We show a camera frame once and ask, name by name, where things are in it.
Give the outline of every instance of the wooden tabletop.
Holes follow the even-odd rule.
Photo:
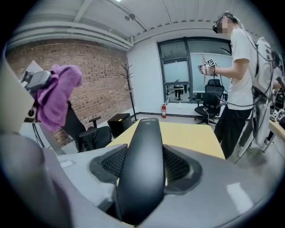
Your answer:
[[[108,146],[127,143],[133,137],[138,121]],[[163,144],[184,147],[203,154],[225,159],[220,144],[208,125],[159,122]]]
[[[273,121],[269,121],[269,129],[276,134],[281,140],[283,140],[285,142],[285,130],[283,127],[281,127],[281,125],[279,124],[279,122],[273,122]]]

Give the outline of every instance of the hand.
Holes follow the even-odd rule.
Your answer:
[[[214,73],[214,67],[206,67],[204,65],[201,65],[199,67],[199,71],[201,72],[201,74],[205,74],[205,75],[212,75]]]

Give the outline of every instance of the brick wall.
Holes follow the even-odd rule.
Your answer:
[[[79,120],[87,128],[88,120],[96,116],[104,122],[117,113],[131,108],[127,81],[121,65],[127,63],[126,53],[95,42],[81,40],[38,41],[16,47],[6,58],[19,77],[34,60],[42,69],[50,70],[54,64],[77,65],[82,71],[83,85],[75,88],[70,101]],[[53,133],[62,147],[70,142],[59,129]]]

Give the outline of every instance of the vr headset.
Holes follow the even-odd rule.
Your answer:
[[[222,16],[219,17],[216,24],[212,25],[212,29],[215,33],[222,33],[222,19],[224,16],[228,17],[229,19],[237,20],[230,12],[225,12]]]

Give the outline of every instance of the chair base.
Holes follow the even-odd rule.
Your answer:
[[[210,125],[210,123],[217,124],[216,122],[213,122],[212,120],[208,120],[208,118],[195,118],[194,120],[197,120],[197,119],[201,121],[196,124],[202,124],[202,123],[206,123],[207,125]]]

